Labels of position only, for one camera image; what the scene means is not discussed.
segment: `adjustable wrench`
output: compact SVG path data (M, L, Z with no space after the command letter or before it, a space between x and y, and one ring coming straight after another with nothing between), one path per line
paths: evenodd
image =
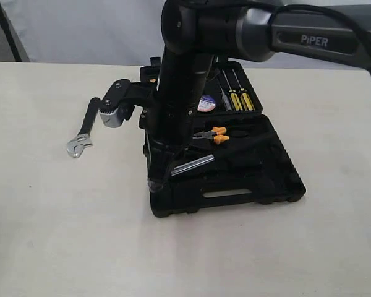
M87 113L85 114L80 132L66 144L66 150L70 157L79 158L84 151L84 148L92 145L89 135L98 114L99 105L99 98L95 97L89 101Z

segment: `yellow and black screwdriver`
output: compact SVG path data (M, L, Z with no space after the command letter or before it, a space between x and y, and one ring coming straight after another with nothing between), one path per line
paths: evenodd
M245 105L246 105L245 109L249 110L249 111L255 110L253 101L252 101L249 93L247 92L247 90L245 88L242 88L241 82L239 81L239 79L236 75L235 69L233 69L232 71L234 71L235 79L236 79L236 81L239 85L239 96L241 97L242 102L244 102Z
M234 106L234 110L235 111L243 110L241 102L239 101L239 96L237 95L236 91L231 88L231 85L229 84L229 80L227 78L227 75L225 74L225 71L222 70L222 73L228 84L228 89L229 89L228 93L229 93L229 97L231 98L232 105Z

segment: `open tool case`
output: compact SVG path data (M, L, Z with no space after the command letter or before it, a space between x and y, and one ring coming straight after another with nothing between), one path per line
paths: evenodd
M226 111L220 85L227 93L228 84L220 70L224 70L232 88L239 88L233 70L254 105L253 111ZM159 60L151 60L151 66L140 70L142 82L158 79ZM194 132L209 131L213 127L226 127L230 140L216 145L208 139L193 139L188 150L176 165L209 155L212 152L227 150L230 146L244 146L247 141L267 132L275 131L270 120L262 114L263 107L242 66L237 62L216 63L212 76L207 82L204 95L214 98L216 108L208 113L198 113L194 119ZM148 155L147 145L144 154ZM201 207L258 202L295 202L305 194L294 165L275 134L241 153L217 160L172 176L164 189L150 193L151 209L157 217L167 217L173 213L194 213Z

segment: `wrench handle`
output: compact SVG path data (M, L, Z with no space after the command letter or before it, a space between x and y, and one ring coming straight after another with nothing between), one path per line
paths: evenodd
M90 134L93 123L99 111L100 99L95 97L89 101L87 113L85 113L84 121L82 122L79 134Z

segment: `table surface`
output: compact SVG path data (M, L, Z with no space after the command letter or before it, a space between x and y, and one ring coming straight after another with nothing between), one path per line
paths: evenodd
M248 69L307 188L297 203L157 219L138 111L91 97L138 67L0 63L0 297L371 296L371 80L364 71Z

